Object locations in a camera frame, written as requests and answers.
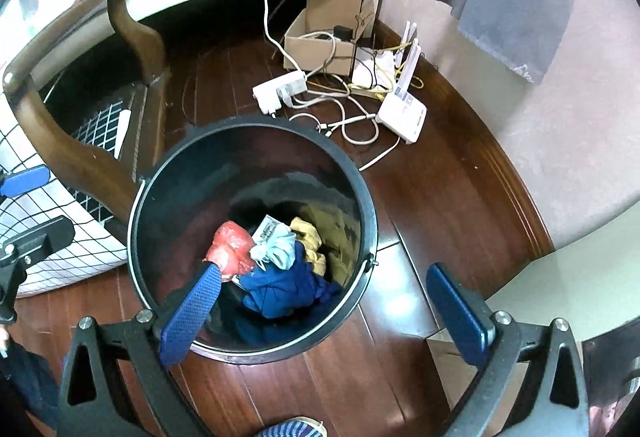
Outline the red plastic bag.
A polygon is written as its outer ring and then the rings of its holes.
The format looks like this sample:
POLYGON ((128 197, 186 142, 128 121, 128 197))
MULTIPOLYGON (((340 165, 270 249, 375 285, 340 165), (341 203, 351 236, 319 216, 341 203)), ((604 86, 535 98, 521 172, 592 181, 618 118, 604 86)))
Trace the red plastic bag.
POLYGON ((221 280, 230 281, 235 275, 247 275, 256 263, 250 258, 254 241, 250 234, 232 220, 225 221, 215 232, 204 261, 215 264, 221 280))

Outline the white grid bed sheet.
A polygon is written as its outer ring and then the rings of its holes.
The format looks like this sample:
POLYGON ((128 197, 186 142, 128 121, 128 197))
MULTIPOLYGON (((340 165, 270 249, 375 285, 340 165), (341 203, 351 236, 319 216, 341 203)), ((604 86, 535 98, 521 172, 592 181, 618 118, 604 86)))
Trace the white grid bed sheet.
MULTIPOLYGON (((122 100, 96 113, 74 135, 82 142, 95 142, 111 155, 118 148, 119 120, 125 119, 122 100)), ((43 164, 1 93, 1 171, 15 173, 43 164)), ((58 216, 66 216, 75 227, 75 237, 61 249, 27 270, 27 279, 18 288, 18 297, 66 287, 101 275, 126 261, 126 246, 105 229, 115 220, 107 208, 87 194, 63 185, 52 173, 49 183, 34 191, 1 203, 1 244, 19 233, 58 216)))

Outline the cardboard box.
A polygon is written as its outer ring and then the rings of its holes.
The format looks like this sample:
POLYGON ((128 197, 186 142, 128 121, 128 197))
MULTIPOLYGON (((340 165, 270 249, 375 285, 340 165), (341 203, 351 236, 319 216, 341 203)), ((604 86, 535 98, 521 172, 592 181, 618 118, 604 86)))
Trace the cardboard box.
POLYGON ((284 34, 285 69, 349 75, 374 11, 373 0, 307 0, 284 34))

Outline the dark blue cloth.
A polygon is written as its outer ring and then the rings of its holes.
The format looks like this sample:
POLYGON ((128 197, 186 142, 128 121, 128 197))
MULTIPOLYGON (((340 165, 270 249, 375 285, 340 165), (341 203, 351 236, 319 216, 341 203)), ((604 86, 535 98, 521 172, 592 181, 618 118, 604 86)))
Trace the dark blue cloth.
POLYGON ((343 291, 335 282, 317 275, 306 261, 303 244, 295 243, 295 261, 291 268, 265 264, 235 280, 244 292, 243 305, 266 319, 292 315, 297 309, 326 304, 343 291))

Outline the blue striped slipper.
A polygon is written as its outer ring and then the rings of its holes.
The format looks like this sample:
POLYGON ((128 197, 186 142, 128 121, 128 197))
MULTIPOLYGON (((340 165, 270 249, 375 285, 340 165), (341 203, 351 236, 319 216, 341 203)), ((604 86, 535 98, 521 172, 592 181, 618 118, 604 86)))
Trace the blue striped slipper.
POLYGON ((256 437, 326 437, 328 431, 321 421, 311 417, 292 417, 260 431, 256 437))

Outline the light blue cloth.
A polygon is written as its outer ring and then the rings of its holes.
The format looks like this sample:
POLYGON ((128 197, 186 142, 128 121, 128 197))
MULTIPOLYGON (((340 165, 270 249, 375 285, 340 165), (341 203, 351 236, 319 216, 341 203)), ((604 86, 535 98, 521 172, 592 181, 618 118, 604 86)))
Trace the light blue cloth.
POLYGON ((273 264, 280 270, 288 270, 295 263, 295 243, 295 233, 288 225, 281 223, 267 242, 254 242, 250 248, 250 258, 260 266, 273 264))

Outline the yellow cloth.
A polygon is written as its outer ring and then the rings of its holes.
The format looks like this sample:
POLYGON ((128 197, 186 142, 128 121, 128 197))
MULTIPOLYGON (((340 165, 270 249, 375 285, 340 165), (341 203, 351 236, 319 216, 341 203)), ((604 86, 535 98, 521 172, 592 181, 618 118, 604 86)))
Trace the yellow cloth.
POLYGON ((305 261, 311 264, 312 271, 316 275, 325 275, 326 257, 320 252, 323 242, 317 228, 300 217, 291 220, 290 228, 295 233, 297 241, 302 243, 305 261))

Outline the black round trash bin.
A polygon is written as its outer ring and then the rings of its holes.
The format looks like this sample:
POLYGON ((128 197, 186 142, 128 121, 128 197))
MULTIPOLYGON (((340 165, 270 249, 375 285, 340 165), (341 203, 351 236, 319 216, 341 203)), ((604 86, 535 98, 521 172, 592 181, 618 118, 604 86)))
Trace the black round trash bin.
POLYGON ((240 116, 166 153, 134 200, 127 238, 145 307, 190 296, 163 334, 163 361, 194 351, 260 365, 311 349, 352 313, 378 216, 356 164, 328 137, 240 116))

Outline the white power strip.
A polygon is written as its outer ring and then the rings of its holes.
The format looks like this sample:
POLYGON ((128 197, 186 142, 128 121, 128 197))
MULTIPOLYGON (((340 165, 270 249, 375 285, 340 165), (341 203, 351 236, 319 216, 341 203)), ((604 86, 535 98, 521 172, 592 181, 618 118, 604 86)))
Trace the white power strip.
POLYGON ((266 116, 274 116, 282 105, 292 108, 292 98, 306 91, 306 74, 303 71, 292 71, 254 86, 252 94, 260 112, 266 116))

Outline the white router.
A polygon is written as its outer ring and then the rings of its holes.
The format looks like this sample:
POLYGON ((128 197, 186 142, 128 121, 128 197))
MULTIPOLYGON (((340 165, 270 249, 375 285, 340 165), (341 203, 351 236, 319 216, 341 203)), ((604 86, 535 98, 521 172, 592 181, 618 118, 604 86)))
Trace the white router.
POLYGON ((400 44, 394 50, 393 86, 385 95, 374 118, 407 145, 414 144, 419 139, 427 115, 426 105, 410 93, 414 72, 422 53, 417 30, 415 22, 406 22, 400 44))

